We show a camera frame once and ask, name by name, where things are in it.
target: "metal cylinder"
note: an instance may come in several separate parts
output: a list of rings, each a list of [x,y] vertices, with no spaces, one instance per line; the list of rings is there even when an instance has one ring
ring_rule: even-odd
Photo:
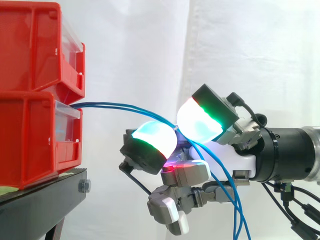
[[[320,181],[320,128],[263,128],[262,138],[250,150],[256,156],[259,182]]]
[[[314,148],[314,164],[309,175],[304,179],[308,182],[320,181],[320,127],[304,126],[302,130],[310,137]]]

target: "white backdrop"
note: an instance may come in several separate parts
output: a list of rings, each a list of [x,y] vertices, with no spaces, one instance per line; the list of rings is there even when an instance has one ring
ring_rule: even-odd
[[[221,96],[237,92],[272,127],[319,124],[316,1],[191,0],[186,46],[188,0],[58,2],[86,44],[87,101],[130,103],[174,121],[177,107],[207,83]],[[81,167],[92,188],[66,217],[61,240],[232,238],[229,204],[194,209],[180,237],[149,215],[146,194],[118,170],[122,134],[145,117],[85,109],[83,120]],[[135,175],[149,189],[161,185],[160,176]],[[298,184],[319,194],[315,183]],[[252,239],[299,239],[260,184],[239,191]]]
[[[128,103],[175,121],[189,11],[188,0],[58,0],[86,46],[85,101]],[[61,240],[163,240],[148,196],[118,166],[126,129],[149,118],[83,110],[82,165],[91,192],[64,221]],[[133,173],[146,187],[161,177]]]

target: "screw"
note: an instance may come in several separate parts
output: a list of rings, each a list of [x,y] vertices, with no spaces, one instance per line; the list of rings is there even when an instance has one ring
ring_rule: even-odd
[[[89,193],[91,190],[91,180],[89,179],[80,180],[78,188],[80,193]]]

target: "red storage bin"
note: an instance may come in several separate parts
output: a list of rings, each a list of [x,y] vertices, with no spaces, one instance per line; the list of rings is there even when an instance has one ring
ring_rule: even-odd
[[[81,164],[82,112],[49,92],[0,92],[0,186],[19,189]]]
[[[55,2],[0,1],[0,90],[85,96],[85,45]]]

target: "black table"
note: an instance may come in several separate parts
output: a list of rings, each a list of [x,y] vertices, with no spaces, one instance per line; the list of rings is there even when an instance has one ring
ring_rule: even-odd
[[[85,168],[0,196],[0,240],[59,240],[65,216],[86,198]]]

